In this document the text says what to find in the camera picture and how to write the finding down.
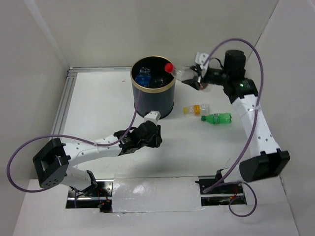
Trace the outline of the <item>green soda bottle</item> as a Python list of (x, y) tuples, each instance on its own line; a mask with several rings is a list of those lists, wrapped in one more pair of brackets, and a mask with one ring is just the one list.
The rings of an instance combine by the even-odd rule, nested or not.
[(201, 120), (210, 124), (230, 124), (232, 122), (231, 113), (216, 113), (201, 116)]

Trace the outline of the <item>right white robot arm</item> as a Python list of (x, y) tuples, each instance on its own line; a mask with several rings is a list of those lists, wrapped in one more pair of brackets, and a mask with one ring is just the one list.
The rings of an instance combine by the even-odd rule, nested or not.
[(246, 56), (239, 50), (228, 50), (220, 69), (209, 67), (211, 57), (197, 53), (191, 72), (181, 78), (182, 83), (202, 90), (207, 85), (223, 88), (231, 105), (236, 110), (247, 141), (234, 164), (226, 169), (215, 183), (204, 189), (204, 193), (214, 188), (227, 192), (233, 182), (254, 182), (277, 177), (290, 160), (289, 152), (281, 150), (275, 141), (260, 106), (262, 89), (254, 81), (245, 77)]

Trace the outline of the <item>clear bottle red label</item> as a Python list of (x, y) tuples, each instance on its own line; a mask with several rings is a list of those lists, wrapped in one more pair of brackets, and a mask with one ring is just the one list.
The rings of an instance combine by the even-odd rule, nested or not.
[(172, 63), (167, 63), (164, 66), (164, 70), (180, 82), (184, 80), (196, 80), (204, 86), (204, 90), (201, 90), (202, 92), (210, 92), (213, 86), (205, 80), (206, 74), (197, 74), (190, 70), (189, 67), (190, 66), (176, 67)]

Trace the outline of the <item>clear jar silver lid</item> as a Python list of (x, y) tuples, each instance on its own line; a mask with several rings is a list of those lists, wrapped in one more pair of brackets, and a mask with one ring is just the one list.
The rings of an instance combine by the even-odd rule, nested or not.
[(169, 79), (166, 76), (152, 76), (149, 83), (149, 88), (157, 89), (169, 84)]

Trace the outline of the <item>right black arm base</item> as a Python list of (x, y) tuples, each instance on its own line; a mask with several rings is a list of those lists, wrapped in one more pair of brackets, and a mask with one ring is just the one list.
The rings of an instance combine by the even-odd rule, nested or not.
[(210, 192), (203, 193), (203, 190), (215, 184), (221, 177), (222, 170), (218, 170), (214, 176), (199, 177), (196, 184), (199, 185), (201, 205), (223, 206), (229, 205), (234, 200), (233, 205), (246, 205), (244, 190), (240, 184), (232, 184), (217, 187)]

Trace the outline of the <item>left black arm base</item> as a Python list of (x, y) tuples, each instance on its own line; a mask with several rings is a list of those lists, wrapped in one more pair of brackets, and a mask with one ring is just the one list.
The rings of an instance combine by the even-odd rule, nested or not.
[(112, 213), (112, 195), (114, 179), (97, 179), (97, 186), (91, 193), (69, 188), (66, 200), (66, 209), (97, 209), (102, 213)]

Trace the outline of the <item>small bottle yellow cap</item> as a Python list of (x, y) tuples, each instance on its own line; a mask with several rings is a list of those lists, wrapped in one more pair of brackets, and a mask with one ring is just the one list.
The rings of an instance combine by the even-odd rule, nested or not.
[(210, 114), (209, 104), (196, 104), (183, 108), (185, 115), (206, 116)]

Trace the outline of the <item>clear bottle blue label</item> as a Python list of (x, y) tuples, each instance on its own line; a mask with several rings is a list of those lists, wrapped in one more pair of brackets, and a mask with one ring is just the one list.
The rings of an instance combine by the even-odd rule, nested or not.
[(151, 80), (151, 70), (146, 67), (141, 67), (139, 73), (135, 77), (135, 81), (138, 85), (148, 88)]

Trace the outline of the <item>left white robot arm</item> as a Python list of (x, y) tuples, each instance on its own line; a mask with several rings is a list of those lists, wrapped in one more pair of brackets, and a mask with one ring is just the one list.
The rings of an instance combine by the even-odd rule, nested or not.
[(121, 130), (92, 145), (82, 142), (63, 143), (60, 138), (51, 139), (32, 160), (42, 189), (63, 184), (86, 196), (92, 196), (97, 191), (96, 178), (89, 170), (77, 169), (77, 165), (100, 158), (131, 154), (142, 147), (158, 148), (161, 142), (161, 126), (146, 121), (126, 135)]

